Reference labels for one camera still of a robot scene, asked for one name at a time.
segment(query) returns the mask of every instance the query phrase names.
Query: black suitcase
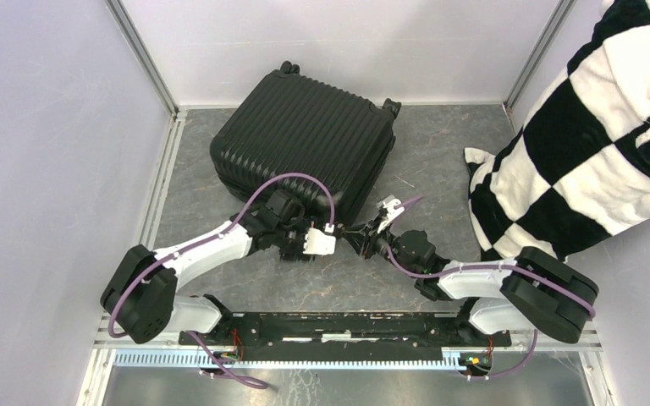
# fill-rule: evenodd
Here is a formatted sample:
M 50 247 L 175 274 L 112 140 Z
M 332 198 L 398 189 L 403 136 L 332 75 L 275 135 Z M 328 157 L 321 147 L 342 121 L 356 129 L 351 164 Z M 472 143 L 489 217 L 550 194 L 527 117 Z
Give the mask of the black suitcase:
M 394 145 L 399 103 L 371 101 L 300 75 L 285 62 L 256 86 L 210 145 L 211 159 L 230 193 L 245 201 L 281 173 L 307 173 L 333 194 L 339 222 L 350 225 L 365 203 Z M 307 180 L 284 179 L 262 195 L 286 189 L 308 216 L 328 212 L 324 193 Z

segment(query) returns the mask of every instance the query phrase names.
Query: suitcase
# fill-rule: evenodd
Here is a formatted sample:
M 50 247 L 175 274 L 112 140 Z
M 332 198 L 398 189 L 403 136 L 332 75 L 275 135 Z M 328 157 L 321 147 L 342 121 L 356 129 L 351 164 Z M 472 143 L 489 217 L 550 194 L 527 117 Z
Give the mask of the suitcase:
M 284 62 L 266 75 L 213 138 L 210 154 L 218 177 L 245 201 L 281 173 L 307 173 L 320 179 L 335 200 L 338 222 L 357 217 L 395 137 L 392 126 L 400 103 L 371 101 L 300 75 Z M 328 212 L 325 194 L 307 180 L 284 179 L 276 189 L 300 199 L 309 217 Z

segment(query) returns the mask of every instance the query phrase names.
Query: white wall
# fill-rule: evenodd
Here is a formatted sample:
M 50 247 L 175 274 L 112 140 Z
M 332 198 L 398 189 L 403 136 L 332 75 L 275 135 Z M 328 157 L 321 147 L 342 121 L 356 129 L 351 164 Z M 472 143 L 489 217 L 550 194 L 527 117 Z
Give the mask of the white wall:
M 381 102 L 501 102 L 556 0 L 124 0 L 175 100 L 237 105 L 285 59 Z
M 512 124 L 517 131 L 522 127 L 530 107 L 539 99 L 539 95 L 565 68 L 575 52 L 592 39 L 594 25 L 601 18 L 601 4 L 602 0 L 575 0 L 537 70 L 532 74 L 517 103 L 512 106 Z
M 513 109 L 519 128 L 539 93 L 589 42 L 601 0 L 577 0 Z M 600 287 L 595 319 L 622 406 L 650 404 L 650 221 L 570 258 Z
M 0 1 L 0 405 L 74 404 L 168 120 L 102 1 Z

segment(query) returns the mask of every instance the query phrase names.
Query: black and white checkered fabric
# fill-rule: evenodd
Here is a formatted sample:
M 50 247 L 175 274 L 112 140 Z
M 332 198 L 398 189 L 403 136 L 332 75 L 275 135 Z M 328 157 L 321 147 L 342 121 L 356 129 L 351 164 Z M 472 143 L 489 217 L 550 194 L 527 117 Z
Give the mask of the black and white checkered fabric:
M 563 260 L 650 218 L 650 0 L 603 10 L 510 145 L 465 149 L 485 259 L 536 246 Z

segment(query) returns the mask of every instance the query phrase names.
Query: marble-patterned surface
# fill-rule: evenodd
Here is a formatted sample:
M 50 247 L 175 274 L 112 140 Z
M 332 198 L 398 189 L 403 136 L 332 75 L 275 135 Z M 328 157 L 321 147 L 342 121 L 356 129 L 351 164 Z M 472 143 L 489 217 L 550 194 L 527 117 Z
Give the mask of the marble-patterned surface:
M 211 138 L 233 110 L 188 112 L 156 246 L 177 244 L 205 233 L 236 213 L 242 203 L 218 180 L 210 160 Z M 479 257 L 467 210 L 466 146 L 495 153 L 513 137 L 501 106 L 403 107 L 395 121 L 397 137 L 382 174 L 361 214 L 395 195 L 425 199 L 402 218 L 395 232 L 424 229 L 444 257 Z M 334 255 L 310 263 L 278 260 L 277 249 L 230 262 L 198 277 L 185 294 L 214 294 L 231 310 L 446 311 L 458 303 L 430 302 L 413 281 L 382 258 L 364 261 L 344 241 Z

